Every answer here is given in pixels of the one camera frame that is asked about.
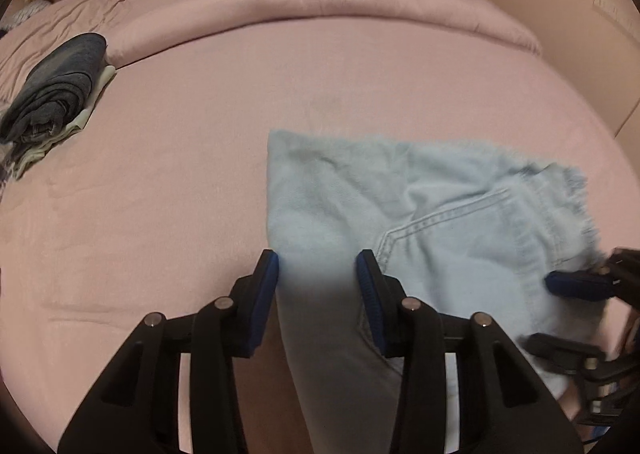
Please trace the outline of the light blue strawberry pants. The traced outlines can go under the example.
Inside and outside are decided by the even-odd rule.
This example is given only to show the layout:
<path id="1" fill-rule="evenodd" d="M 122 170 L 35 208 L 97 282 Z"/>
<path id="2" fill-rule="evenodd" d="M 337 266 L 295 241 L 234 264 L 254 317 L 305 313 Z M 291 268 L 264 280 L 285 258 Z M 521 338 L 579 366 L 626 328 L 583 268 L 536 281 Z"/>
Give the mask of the light blue strawberry pants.
<path id="1" fill-rule="evenodd" d="M 281 334 L 314 452 L 384 453 L 392 438 L 402 363 L 372 339 L 356 277 L 364 249 L 408 295 L 456 317 L 486 312 L 514 341 L 597 332 L 601 304 L 544 285 L 600 258 L 577 168 L 474 141 L 275 130 L 267 177 Z"/>

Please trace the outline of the pink bed sheet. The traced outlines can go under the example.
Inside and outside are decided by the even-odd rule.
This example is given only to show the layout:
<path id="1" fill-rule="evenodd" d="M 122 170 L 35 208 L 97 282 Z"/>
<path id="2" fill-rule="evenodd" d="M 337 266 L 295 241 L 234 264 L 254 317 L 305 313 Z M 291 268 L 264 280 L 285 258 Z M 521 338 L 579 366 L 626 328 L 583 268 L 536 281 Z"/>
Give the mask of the pink bed sheet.
<path id="1" fill-rule="evenodd" d="M 268 139 L 481 142 L 577 168 L 599 249 L 639 243 L 639 188 L 584 99 L 541 58 L 410 21 L 266 23 L 120 70 L 88 126 L 6 189 L 1 368 L 57 444 L 145 313 L 186 315 L 268 242 Z M 309 436 L 282 349 L 239 373 L 255 451 Z"/>

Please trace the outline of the dark blue folded jeans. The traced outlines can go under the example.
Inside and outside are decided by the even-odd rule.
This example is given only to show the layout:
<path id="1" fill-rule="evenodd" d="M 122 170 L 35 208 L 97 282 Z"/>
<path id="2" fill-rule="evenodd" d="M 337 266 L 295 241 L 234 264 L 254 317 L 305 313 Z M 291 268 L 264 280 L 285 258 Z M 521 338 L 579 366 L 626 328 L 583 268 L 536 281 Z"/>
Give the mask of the dark blue folded jeans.
<path id="1" fill-rule="evenodd" d="M 85 107 L 105 66 L 106 39 L 82 33 L 42 59 L 1 120 L 1 142 L 32 144 L 58 133 Z"/>

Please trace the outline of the pale green folded garment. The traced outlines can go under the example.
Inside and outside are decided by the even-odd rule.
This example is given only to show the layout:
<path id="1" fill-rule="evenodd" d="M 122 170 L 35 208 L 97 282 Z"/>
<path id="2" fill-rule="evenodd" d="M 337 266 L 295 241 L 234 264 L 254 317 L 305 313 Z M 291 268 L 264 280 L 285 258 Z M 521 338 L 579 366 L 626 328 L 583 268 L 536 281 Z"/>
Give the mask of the pale green folded garment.
<path id="1" fill-rule="evenodd" d="M 102 96 L 103 90 L 111 83 L 115 75 L 116 69 L 114 66 L 107 64 L 87 100 L 85 109 L 81 110 L 80 113 L 67 123 L 57 135 L 50 137 L 41 143 L 31 145 L 25 151 L 21 151 L 17 154 L 17 158 L 13 160 L 13 165 L 11 166 L 11 174 L 15 180 L 21 179 L 26 173 L 26 170 L 32 167 L 32 165 L 40 162 L 56 145 L 62 143 L 71 136 L 74 136 L 75 133 L 79 133 L 86 127 L 89 122 L 89 118 L 96 107 L 96 103 L 98 103 Z"/>

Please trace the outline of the pink folded duvet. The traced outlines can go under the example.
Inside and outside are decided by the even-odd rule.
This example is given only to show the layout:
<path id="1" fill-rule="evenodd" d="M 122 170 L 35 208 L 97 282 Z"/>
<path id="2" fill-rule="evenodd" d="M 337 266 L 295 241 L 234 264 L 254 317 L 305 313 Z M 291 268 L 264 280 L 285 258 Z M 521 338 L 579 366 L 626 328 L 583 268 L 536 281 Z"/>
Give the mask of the pink folded duvet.
<path id="1" fill-rule="evenodd" d="M 541 44 L 489 0 L 61 0 L 1 40 L 1 103 L 8 106 L 50 51 L 81 33 L 106 39 L 122 68 L 169 48 L 242 26 L 290 19 L 364 17 L 434 24 L 499 40 L 534 55 Z"/>

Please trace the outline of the white wall socket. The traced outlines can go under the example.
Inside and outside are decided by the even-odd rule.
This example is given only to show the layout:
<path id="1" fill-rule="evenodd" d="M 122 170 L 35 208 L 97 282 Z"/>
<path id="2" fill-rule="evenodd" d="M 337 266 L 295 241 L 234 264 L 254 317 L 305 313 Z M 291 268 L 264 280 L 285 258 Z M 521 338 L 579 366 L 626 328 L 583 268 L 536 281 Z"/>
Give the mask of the white wall socket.
<path id="1" fill-rule="evenodd" d="M 639 20 L 627 14 L 622 8 L 610 0 L 593 0 L 593 7 L 609 18 L 623 32 L 634 38 L 639 38 Z"/>

